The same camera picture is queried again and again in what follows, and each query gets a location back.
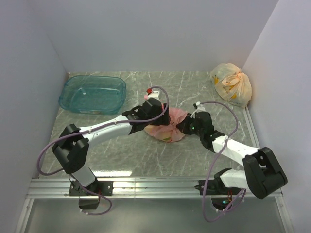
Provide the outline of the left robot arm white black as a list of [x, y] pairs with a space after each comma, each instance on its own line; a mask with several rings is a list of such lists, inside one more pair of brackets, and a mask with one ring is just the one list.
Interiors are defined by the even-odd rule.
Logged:
[[148, 125], [169, 125], [169, 106], [155, 98], [122, 113], [118, 117], [89, 127], [68, 125], [54, 143], [52, 152], [63, 170], [72, 176], [86, 195], [102, 194], [97, 177], [86, 165], [93, 146], [115, 137], [131, 135]]

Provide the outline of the pink plastic bag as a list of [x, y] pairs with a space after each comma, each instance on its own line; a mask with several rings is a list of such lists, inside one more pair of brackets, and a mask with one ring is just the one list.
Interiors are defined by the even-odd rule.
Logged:
[[169, 125], [153, 126], [148, 125], [144, 131], [157, 140], [164, 142], [180, 141], [185, 134], [183, 134], [177, 125], [181, 123], [187, 116], [188, 112], [179, 108], [169, 107], [170, 123]]

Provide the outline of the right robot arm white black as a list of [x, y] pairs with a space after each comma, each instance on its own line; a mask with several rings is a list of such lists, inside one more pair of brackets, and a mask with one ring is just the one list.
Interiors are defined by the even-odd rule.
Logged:
[[214, 129], [210, 113], [187, 114], [177, 129], [199, 137], [204, 148], [220, 153], [243, 166], [243, 170], [226, 168], [215, 174], [210, 192], [226, 193], [230, 188], [248, 189], [263, 199], [288, 183], [273, 151], [268, 147], [250, 147]]

